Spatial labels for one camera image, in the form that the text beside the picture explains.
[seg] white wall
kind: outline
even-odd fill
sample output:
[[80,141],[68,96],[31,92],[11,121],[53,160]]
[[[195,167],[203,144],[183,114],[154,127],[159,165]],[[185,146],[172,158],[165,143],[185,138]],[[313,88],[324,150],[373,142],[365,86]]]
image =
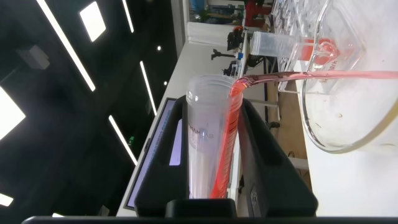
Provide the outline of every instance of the white wall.
[[244,6],[244,1],[229,1],[229,0],[207,0],[207,4],[212,6],[227,6],[229,4],[238,7],[238,5]]
[[[211,60],[211,54],[213,53],[213,49],[216,49],[224,54],[232,54],[232,51],[230,52],[226,51],[226,47],[215,47],[209,45],[198,45],[198,44],[189,44],[189,43],[186,43],[184,45],[180,54],[180,58],[178,59],[178,62],[174,68],[173,75],[169,80],[169,84],[166,88],[166,91],[164,93],[164,96],[162,98],[162,101],[160,102],[160,106],[158,107],[157,111],[162,110],[166,98],[180,98],[181,96],[185,95],[188,82],[192,77],[198,75],[222,74],[223,72],[221,71],[221,69],[227,68],[229,66],[230,61],[234,60],[234,58],[228,58],[228,57],[217,57]],[[259,74],[262,73],[262,71],[263,71],[263,66],[260,65],[257,68],[248,71],[248,73]],[[251,87],[245,90],[243,95],[245,98],[264,100],[264,85],[257,85]],[[265,120],[264,106],[254,105],[254,107],[259,112],[261,118]],[[155,119],[152,122],[152,126],[150,127],[146,141],[148,141],[148,137],[152,135],[158,117],[159,114],[155,117]],[[144,155],[143,152],[144,150],[141,151],[141,154],[138,158],[138,164],[140,164],[143,159]],[[132,181],[134,180],[136,172],[137,169],[134,169],[128,187],[126,188],[126,192],[124,193],[124,197],[121,202],[117,216],[136,216],[134,211],[123,208],[124,204],[126,203],[127,196],[129,195]]]
[[184,15],[183,15],[183,0],[173,0],[172,15],[173,15],[173,26],[174,26],[174,37],[175,37],[175,49],[177,51],[177,58],[180,56],[182,47],[185,43],[185,26],[184,26]]

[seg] clear plastic container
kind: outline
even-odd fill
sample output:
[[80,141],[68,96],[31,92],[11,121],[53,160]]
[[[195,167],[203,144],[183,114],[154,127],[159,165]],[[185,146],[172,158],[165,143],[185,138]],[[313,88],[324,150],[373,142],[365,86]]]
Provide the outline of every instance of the clear plastic container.
[[210,198],[215,186],[234,81],[224,75],[204,75],[188,84],[190,198]]
[[291,35],[254,32],[251,54],[289,57],[296,43],[297,38]]

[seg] transparent glassware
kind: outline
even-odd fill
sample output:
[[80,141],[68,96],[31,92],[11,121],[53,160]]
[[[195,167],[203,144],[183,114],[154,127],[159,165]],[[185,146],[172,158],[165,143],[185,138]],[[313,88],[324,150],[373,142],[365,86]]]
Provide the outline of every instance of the transparent glassware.
[[[341,1],[325,1],[315,23],[313,49],[320,48],[319,38],[328,37],[335,41],[340,55],[320,66],[316,57],[324,52],[314,50],[309,63],[302,65],[307,72],[366,68],[355,67],[367,52],[359,38],[363,35],[358,35],[358,27],[352,25],[352,19],[363,18],[353,13]],[[306,133],[318,148],[333,154],[359,148],[398,154],[394,131],[398,127],[398,91],[394,86],[395,80],[304,80],[300,90],[300,110]],[[309,94],[314,91],[322,94]],[[374,96],[377,96],[376,101],[367,102],[375,99]]]

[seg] lab equipment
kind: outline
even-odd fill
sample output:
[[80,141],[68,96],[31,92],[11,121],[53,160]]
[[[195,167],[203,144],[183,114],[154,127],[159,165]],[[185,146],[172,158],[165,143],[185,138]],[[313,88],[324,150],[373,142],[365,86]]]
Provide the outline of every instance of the lab equipment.
[[[159,143],[161,147],[156,151],[138,191],[135,204],[140,217],[164,217],[170,201],[189,198],[188,103],[185,97],[175,102]],[[257,111],[249,106],[251,103],[243,101],[239,111],[248,114],[240,114],[238,121],[245,123],[244,126],[238,125],[239,138],[242,139],[239,144],[245,185],[243,190],[247,195],[247,203],[257,205],[252,208],[248,204],[249,216],[313,216],[317,209],[316,198],[272,137],[268,127],[259,118]],[[174,136],[180,120],[181,164],[169,166]]]
[[[187,103],[191,198],[211,197],[220,156],[222,161],[231,161],[232,154],[220,152],[226,122],[229,121],[226,119],[229,91],[234,81],[224,75],[204,75],[189,81]],[[232,100],[238,102],[234,107],[236,111],[242,102],[242,94]]]
[[[135,199],[138,193],[138,190],[142,184],[142,181],[147,173],[149,164],[151,164],[153,156],[156,152],[156,150],[158,150],[159,148],[159,141],[164,133],[164,128],[167,124],[167,121],[169,120],[169,116],[171,113],[171,110],[173,109],[173,106],[175,104],[175,100],[173,98],[167,98],[162,111],[160,112],[160,118],[158,119],[158,122],[155,125],[154,128],[154,132],[152,134],[152,136],[148,139],[147,143],[146,143],[146,147],[144,148],[145,150],[145,155],[144,158],[142,159],[142,162],[140,163],[139,167],[136,168],[138,172],[138,174],[136,175],[136,178],[133,180],[133,184],[132,184],[132,188],[131,188],[131,192],[129,193],[129,199],[127,200],[126,204],[124,205],[124,208],[126,209],[131,209],[134,210],[135,209]],[[181,139],[181,135],[176,136],[175,141],[177,141],[178,139]],[[173,151],[176,152],[181,152],[181,147],[180,148],[173,148]],[[174,164],[175,161],[178,162],[178,160],[180,159],[181,156],[178,156],[177,153],[177,157],[171,157],[170,158],[170,164]]]

